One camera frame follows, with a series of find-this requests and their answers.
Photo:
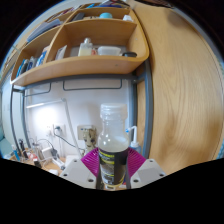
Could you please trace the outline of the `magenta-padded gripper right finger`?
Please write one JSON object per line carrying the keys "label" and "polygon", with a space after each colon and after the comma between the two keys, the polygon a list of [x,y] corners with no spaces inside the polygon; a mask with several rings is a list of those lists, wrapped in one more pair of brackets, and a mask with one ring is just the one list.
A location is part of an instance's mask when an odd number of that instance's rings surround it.
{"label": "magenta-padded gripper right finger", "polygon": [[135,189],[165,177],[165,172],[154,159],[145,159],[130,148],[127,157],[127,188]]}

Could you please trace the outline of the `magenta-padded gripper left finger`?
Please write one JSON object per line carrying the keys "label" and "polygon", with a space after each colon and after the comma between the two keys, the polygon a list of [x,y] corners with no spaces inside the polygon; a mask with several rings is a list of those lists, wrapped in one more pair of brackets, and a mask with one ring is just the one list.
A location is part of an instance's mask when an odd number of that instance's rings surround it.
{"label": "magenta-padded gripper left finger", "polygon": [[98,149],[87,153],[82,159],[72,159],[60,177],[84,188],[100,188]]}

